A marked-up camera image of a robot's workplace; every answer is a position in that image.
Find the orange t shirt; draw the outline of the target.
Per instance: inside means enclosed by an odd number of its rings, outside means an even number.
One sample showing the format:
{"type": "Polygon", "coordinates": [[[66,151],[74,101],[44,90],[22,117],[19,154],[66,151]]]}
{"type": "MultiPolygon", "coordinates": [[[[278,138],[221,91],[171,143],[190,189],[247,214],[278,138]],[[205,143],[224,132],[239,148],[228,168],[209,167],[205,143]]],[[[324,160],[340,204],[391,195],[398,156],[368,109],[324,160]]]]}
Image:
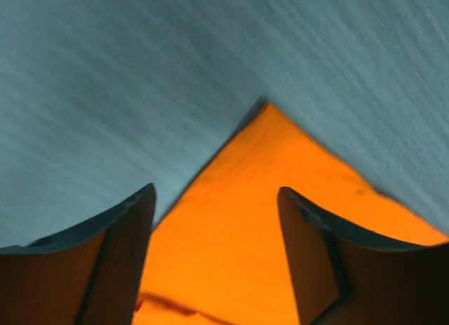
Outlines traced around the orange t shirt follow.
{"type": "Polygon", "coordinates": [[[134,323],[297,324],[281,187],[389,237],[426,246],[448,240],[267,103],[155,229],[134,323]]]}

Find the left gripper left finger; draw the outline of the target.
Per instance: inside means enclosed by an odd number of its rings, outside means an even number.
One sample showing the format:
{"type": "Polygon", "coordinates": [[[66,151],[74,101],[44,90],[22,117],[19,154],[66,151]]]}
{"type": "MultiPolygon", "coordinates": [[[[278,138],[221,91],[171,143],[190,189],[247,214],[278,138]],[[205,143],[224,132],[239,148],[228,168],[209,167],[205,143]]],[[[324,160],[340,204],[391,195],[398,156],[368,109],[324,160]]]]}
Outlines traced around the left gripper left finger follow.
{"type": "Polygon", "coordinates": [[[152,233],[152,184],[26,246],[1,249],[2,324],[130,324],[152,233]]]}

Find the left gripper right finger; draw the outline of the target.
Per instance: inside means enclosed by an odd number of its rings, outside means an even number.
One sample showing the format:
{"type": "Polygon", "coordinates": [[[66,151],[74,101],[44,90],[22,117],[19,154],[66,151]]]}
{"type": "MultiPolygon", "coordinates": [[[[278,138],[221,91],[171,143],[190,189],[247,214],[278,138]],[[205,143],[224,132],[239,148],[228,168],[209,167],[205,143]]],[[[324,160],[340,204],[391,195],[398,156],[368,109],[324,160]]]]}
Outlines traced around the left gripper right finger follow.
{"type": "Polygon", "coordinates": [[[288,187],[279,220],[301,324],[447,324],[448,245],[367,230],[288,187]]]}

